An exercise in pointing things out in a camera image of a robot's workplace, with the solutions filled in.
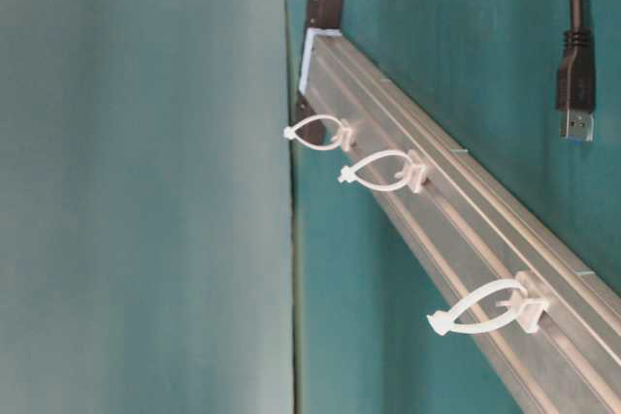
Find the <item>green wall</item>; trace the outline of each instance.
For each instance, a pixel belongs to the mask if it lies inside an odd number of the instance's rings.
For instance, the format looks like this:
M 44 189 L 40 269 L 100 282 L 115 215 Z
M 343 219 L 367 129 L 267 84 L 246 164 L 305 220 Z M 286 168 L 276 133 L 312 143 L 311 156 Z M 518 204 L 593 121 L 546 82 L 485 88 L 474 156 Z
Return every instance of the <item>green wall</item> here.
M 306 0 L 287 0 L 297 76 Z M 343 32 L 621 292 L 621 5 L 591 0 L 596 139 L 561 141 L 555 73 L 569 0 L 345 0 Z M 344 158 L 295 148 L 299 401 L 304 414 L 512 413 L 373 198 L 336 182 Z
M 292 412 L 282 3 L 0 0 L 2 412 Z

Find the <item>teal wall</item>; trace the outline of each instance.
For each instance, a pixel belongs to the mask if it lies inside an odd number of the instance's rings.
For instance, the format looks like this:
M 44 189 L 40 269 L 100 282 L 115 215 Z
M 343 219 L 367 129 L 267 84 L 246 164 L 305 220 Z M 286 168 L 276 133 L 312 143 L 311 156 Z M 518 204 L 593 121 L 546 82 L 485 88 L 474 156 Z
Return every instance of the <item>teal wall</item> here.
M 287 0 L 296 76 L 306 0 Z M 621 4 L 591 0 L 596 139 L 558 138 L 555 73 L 569 0 L 345 0 L 343 32 L 613 289 L 621 292 Z M 512 413 L 373 198 L 338 185 L 344 158 L 295 149 L 299 400 L 304 414 Z
M 282 2 L 0 0 L 2 412 L 292 412 Z

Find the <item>aluminum rail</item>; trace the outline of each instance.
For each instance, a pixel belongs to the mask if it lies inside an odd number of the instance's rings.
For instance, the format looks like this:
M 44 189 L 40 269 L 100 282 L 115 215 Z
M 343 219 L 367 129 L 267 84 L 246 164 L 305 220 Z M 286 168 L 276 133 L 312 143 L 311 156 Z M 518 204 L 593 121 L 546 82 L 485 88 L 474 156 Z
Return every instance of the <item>aluminum rail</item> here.
M 314 39 L 305 94 L 317 113 L 348 122 L 354 162 L 413 149 L 430 168 L 420 194 L 374 194 L 451 305 L 520 271 L 535 278 L 550 302 L 536 334 L 511 324 L 474 337 L 522 409 L 621 413 L 619 297 L 347 39 Z M 389 184 L 400 168 L 376 163 L 361 176 Z M 487 301 L 462 322 L 498 315 Z

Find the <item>black plug housing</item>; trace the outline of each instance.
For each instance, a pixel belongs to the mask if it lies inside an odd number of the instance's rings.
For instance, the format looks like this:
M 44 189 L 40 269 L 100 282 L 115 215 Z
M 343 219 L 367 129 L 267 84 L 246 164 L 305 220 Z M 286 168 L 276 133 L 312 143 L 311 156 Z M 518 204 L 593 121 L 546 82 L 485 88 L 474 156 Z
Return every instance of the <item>black plug housing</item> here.
M 555 105 L 562 113 L 562 138 L 593 141 L 595 76 L 591 31 L 567 31 L 563 61 L 557 74 Z

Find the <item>metal usb plug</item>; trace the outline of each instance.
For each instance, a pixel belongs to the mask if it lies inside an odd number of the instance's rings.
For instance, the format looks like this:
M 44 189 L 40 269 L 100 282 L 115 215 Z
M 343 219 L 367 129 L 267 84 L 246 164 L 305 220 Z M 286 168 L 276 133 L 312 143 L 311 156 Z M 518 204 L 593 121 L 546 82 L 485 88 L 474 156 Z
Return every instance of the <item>metal usb plug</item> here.
M 574 141 L 593 141 L 593 114 L 587 111 L 563 111 L 561 114 L 561 138 Z

